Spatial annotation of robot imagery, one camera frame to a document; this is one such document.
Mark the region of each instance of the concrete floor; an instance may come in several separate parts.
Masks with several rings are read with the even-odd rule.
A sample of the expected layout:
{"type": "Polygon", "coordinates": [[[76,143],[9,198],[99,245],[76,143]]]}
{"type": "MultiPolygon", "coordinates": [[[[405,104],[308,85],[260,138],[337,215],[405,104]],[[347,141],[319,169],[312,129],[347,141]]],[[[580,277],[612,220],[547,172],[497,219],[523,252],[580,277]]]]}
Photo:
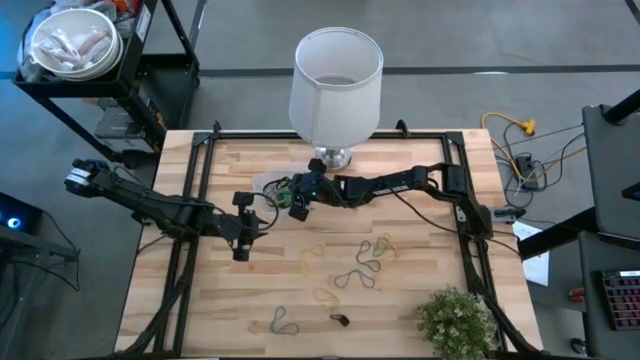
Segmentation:
{"type": "MultiPolygon", "coordinates": [[[[0,71],[13,71],[29,18],[50,1],[0,1],[0,71]]],[[[197,0],[174,1],[189,29],[197,0]]],[[[159,10],[147,52],[179,49],[159,10]]],[[[623,0],[209,0],[196,51],[202,69],[291,67],[306,33],[324,26],[367,32],[388,66],[633,64],[640,28],[623,0]]],[[[582,106],[616,102],[637,90],[638,73],[385,76],[381,128],[405,119],[413,128],[475,128],[487,111],[536,119],[538,134],[577,125],[582,106]]],[[[290,128],[290,78],[202,80],[189,128],[290,128]]],[[[109,353],[131,275],[140,226],[130,212],[101,199],[82,199],[62,181],[75,158],[99,158],[9,81],[0,81],[0,191],[51,212],[82,249],[82,291],[48,279],[31,310],[23,359],[68,359],[109,353]]],[[[101,113],[77,100],[58,102],[91,129],[101,113]]],[[[494,136],[506,124],[492,121],[494,136]]],[[[579,129],[528,142],[514,151],[545,159],[579,129]]],[[[522,138],[517,130],[513,141],[522,138]]],[[[563,181],[536,195],[529,218],[560,221],[592,204],[584,154],[565,164],[563,181]]],[[[137,171],[150,182],[153,168],[137,171]]],[[[558,169],[550,178],[558,176],[558,169]]],[[[531,285],[545,349],[567,354],[580,336],[580,314],[566,306],[577,247],[552,252],[551,286],[531,285]]]]}

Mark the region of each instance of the lamp base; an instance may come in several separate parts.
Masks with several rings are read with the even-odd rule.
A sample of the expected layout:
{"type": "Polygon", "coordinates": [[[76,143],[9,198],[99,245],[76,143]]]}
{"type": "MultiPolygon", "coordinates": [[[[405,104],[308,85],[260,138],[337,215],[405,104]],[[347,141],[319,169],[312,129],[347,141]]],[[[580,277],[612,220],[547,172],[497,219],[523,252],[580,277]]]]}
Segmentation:
{"type": "Polygon", "coordinates": [[[327,165],[330,172],[340,171],[351,163],[351,149],[327,149],[316,148],[316,158],[322,160],[327,165]]]}

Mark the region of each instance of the potted plant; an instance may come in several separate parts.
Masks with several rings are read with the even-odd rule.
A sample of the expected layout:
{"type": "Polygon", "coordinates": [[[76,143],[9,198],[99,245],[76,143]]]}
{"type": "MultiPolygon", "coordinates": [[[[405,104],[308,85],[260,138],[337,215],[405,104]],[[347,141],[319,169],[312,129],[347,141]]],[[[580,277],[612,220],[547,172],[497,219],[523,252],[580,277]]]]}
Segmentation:
{"type": "Polygon", "coordinates": [[[497,324],[482,299],[455,287],[418,307],[418,330],[443,360],[480,360],[493,347],[497,324]]]}

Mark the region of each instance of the white lampshade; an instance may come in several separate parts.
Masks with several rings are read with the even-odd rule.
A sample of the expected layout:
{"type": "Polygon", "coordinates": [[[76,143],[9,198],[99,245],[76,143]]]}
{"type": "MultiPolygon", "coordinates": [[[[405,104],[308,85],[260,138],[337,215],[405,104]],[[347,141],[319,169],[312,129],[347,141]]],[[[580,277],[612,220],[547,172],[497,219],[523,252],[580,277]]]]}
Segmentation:
{"type": "Polygon", "coordinates": [[[367,140],[380,121],[383,63],[378,45],[360,31],[334,27],[307,35],[295,54],[293,128],[327,149],[367,140]]]}

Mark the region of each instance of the butcher block tabletop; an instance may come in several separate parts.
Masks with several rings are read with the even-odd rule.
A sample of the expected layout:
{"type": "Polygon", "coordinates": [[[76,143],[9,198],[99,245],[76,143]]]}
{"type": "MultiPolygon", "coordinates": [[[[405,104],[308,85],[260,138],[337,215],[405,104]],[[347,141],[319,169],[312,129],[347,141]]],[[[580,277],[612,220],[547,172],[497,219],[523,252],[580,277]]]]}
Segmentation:
{"type": "MultiPolygon", "coordinates": [[[[428,130],[414,130],[414,133],[428,130]]],[[[460,130],[477,200],[489,207],[505,204],[502,183],[486,130],[460,130]]],[[[154,190],[181,194],[193,131],[170,131],[157,170],[154,190]]],[[[255,191],[255,176],[306,168],[313,148],[303,140],[216,140],[207,200],[236,213],[236,191],[255,191]]],[[[204,154],[193,186],[197,195],[204,154]]],[[[443,161],[438,140],[368,140],[353,149],[351,165],[340,174],[374,177],[443,161]]],[[[423,192],[401,194],[434,222],[455,228],[452,206],[423,192]]],[[[253,206],[266,220],[273,211],[253,206]]],[[[416,328],[416,307],[447,286],[466,289],[458,237],[418,218],[395,196],[375,198],[357,209],[313,203],[306,222],[282,211],[268,235],[256,240],[249,262],[231,260],[225,240],[201,237],[186,323],[183,356],[195,357],[318,357],[318,356],[433,356],[430,344],[416,328]],[[356,262],[364,240],[375,244],[387,237],[389,248],[375,259],[378,272],[356,262]],[[354,269],[368,278],[352,274],[354,269]],[[286,313],[271,329],[278,307],[286,313]],[[344,314],[343,327],[329,318],[344,314]]],[[[494,228],[511,231],[505,224],[494,228]]],[[[142,233],[140,247],[160,236],[155,225],[142,233]]],[[[497,234],[496,240],[517,248],[515,239],[497,234]]],[[[167,274],[171,239],[144,249],[135,261],[116,350],[133,343],[160,307],[167,274]]],[[[372,250],[360,260],[372,258],[372,250]]],[[[498,302],[516,328],[534,346],[542,342],[520,259],[508,249],[489,245],[489,259],[498,302]]],[[[171,346],[178,306],[169,319],[166,342],[171,346]]]]}

